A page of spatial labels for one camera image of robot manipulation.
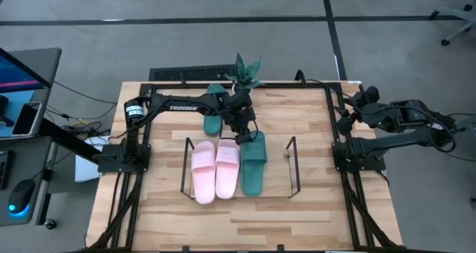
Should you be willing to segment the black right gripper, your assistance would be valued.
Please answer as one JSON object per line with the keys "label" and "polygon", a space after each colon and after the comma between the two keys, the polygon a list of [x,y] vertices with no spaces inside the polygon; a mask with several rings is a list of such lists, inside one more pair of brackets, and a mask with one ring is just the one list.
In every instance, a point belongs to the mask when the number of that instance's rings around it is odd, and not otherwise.
{"label": "black right gripper", "polygon": [[336,126],[341,135],[348,135],[352,131],[355,120],[365,123],[371,129],[396,131],[396,109],[387,104],[370,103],[357,109],[340,108],[339,114],[341,118]]}

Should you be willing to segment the green slide sandal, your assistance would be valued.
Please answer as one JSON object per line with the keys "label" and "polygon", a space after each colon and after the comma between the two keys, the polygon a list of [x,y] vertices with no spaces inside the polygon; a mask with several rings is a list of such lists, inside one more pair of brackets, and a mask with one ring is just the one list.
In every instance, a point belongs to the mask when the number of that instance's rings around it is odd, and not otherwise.
{"label": "green slide sandal", "polygon": [[261,131],[256,138],[240,146],[240,181],[245,196],[259,196],[263,189],[263,171],[267,162],[266,137]]}
{"label": "green slide sandal", "polygon": [[[207,93],[220,93],[227,90],[221,84],[210,84]],[[206,135],[217,136],[222,127],[222,120],[218,115],[207,115],[204,118],[203,129]]]}

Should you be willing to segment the pink slide sandal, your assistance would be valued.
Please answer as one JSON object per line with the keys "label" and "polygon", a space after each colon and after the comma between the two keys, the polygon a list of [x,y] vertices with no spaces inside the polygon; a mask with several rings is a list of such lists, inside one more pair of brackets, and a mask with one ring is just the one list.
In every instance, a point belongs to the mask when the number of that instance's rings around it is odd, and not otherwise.
{"label": "pink slide sandal", "polygon": [[236,191],[240,165],[240,148],[232,140],[222,139],[216,149],[216,195],[231,199]]}
{"label": "pink slide sandal", "polygon": [[210,204],[215,199],[215,158],[215,147],[210,141],[197,144],[191,156],[195,200],[200,205]]}

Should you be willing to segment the white plant pot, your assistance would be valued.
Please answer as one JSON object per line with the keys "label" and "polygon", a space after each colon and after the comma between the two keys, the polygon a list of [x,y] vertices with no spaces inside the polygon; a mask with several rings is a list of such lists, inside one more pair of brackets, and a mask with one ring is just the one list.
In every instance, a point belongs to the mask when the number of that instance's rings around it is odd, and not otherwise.
{"label": "white plant pot", "polygon": [[245,86],[241,86],[240,84],[233,84],[232,85],[232,92],[234,94],[247,94],[249,95],[250,93],[252,93],[253,89],[249,89]]}

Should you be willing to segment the green snake plant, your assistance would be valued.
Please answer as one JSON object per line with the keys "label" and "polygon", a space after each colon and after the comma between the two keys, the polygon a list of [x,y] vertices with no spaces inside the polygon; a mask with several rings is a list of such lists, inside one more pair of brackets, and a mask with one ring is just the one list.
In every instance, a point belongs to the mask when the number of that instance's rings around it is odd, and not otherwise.
{"label": "green snake plant", "polygon": [[233,81],[238,87],[242,89],[254,89],[261,86],[263,83],[259,81],[256,76],[260,69],[261,58],[258,58],[253,63],[245,66],[244,60],[240,53],[237,53],[235,60],[234,74],[225,74],[227,80]]}

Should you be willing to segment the black floor vent grate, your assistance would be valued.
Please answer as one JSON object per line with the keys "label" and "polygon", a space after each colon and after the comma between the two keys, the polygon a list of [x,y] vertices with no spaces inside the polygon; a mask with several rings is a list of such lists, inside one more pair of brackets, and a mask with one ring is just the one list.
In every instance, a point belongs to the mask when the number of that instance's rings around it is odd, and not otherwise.
{"label": "black floor vent grate", "polygon": [[235,75],[235,65],[198,65],[188,67],[151,68],[149,81],[213,81]]}

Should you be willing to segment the grey desk foot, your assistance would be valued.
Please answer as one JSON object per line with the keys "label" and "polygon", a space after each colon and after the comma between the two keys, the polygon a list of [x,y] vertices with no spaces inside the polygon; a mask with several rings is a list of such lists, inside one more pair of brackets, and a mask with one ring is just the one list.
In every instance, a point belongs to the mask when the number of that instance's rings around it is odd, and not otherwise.
{"label": "grey desk foot", "polygon": [[476,115],[471,115],[457,124],[458,132],[476,137]]}

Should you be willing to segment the white office chair blue seat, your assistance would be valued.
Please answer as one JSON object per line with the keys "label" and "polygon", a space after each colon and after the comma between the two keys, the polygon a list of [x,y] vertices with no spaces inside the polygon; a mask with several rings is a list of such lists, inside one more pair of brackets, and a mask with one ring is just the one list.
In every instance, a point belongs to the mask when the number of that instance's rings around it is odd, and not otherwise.
{"label": "white office chair blue seat", "polygon": [[447,7],[437,8],[431,13],[428,19],[433,21],[438,16],[453,16],[466,21],[464,26],[440,41],[441,46],[447,46],[451,43],[451,39],[459,33],[468,32],[472,28],[476,29],[476,0],[471,0],[471,4],[466,4],[462,10]]}

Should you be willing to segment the white paper sheet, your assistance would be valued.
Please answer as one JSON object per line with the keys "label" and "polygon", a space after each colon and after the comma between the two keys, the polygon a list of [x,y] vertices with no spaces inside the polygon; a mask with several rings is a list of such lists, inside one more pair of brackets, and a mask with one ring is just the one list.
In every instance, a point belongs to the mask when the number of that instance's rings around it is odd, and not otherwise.
{"label": "white paper sheet", "polygon": [[[92,145],[95,149],[101,151],[105,144],[109,142],[109,136],[97,136],[92,138],[87,138],[85,142],[89,145]],[[74,169],[74,180],[77,183],[90,181],[92,179],[98,179],[99,173],[97,172],[97,164],[86,160],[82,156],[75,156],[75,169]]]}

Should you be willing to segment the black desk support bar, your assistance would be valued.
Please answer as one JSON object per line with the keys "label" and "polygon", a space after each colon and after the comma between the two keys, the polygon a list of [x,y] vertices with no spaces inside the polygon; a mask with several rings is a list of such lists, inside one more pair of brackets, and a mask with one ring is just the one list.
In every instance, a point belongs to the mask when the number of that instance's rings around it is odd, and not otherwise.
{"label": "black desk support bar", "polygon": [[96,164],[98,163],[98,160],[95,159],[94,156],[101,154],[101,151],[80,140],[76,136],[66,132],[64,129],[47,119],[42,119],[42,122],[39,126],[39,135],[49,136],[55,142],[62,145],[63,147],[66,147],[73,153]]}

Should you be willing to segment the grey desk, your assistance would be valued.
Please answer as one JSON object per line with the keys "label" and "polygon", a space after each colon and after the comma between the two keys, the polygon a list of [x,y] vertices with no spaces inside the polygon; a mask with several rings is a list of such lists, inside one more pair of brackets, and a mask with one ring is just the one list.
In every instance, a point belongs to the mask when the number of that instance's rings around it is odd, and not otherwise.
{"label": "grey desk", "polygon": [[[48,82],[54,81],[61,53],[62,50],[60,48],[40,48],[10,52],[13,57],[24,63]],[[31,221],[42,184],[39,171],[46,164],[51,143],[52,139],[48,136],[0,141],[0,151],[12,150],[14,152],[8,185],[4,190],[0,190],[0,228],[11,225],[24,225]],[[13,216],[8,211],[9,196],[14,187],[20,181],[26,179],[33,179],[35,188],[33,189],[26,212],[20,216]]]}

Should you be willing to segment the black phone in white holder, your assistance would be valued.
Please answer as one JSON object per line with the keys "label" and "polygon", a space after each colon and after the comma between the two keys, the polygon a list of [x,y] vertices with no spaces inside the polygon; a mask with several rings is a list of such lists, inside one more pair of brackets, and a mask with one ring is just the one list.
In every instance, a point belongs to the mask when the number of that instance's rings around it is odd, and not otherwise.
{"label": "black phone in white holder", "polygon": [[25,103],[13,127],[12,136],[27,136],[33,133],[33,128],[39,118],[40,102]]}

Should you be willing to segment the desk monitor with blue screen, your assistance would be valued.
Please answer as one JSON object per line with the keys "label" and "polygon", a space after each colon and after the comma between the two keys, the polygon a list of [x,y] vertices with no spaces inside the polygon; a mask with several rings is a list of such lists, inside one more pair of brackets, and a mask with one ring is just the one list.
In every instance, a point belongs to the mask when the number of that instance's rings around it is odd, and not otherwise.
{"label": "desk monitor with blue screen", "polygon": [[0,48],[0,93],[48,89],[51,83],[18,58],[32,51],[8,52]]}

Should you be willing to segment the black computer mouse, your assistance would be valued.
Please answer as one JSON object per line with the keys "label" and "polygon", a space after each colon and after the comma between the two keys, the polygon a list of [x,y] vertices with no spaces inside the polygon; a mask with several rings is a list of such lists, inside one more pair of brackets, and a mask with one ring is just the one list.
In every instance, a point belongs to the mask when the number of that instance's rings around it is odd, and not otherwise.
{"label": "black computer mouse", "polygon": [[35,188],[32,179],[20,181],[12,190],[7,204],[7,210],[12,214],[20,214],[29,206]]}

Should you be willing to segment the black metal rig frame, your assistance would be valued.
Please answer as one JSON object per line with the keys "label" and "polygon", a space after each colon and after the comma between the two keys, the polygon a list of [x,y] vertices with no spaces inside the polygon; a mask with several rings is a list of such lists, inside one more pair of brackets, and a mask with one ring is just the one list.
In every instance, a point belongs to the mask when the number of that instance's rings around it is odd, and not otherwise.
{"label": "black metal rig frame", "polygon": [[152,158],[144,174],[132,249],[193,251],[351,249],[341,177],[334,168],[329,109],[335,93],[296,81],[253,90],[257,126],[267,149],[297,140],[300,193],[292,198],[216,199],[200,205],[180,193],[185,139],[206,139],[203,117],[165,112],[152,122]]}

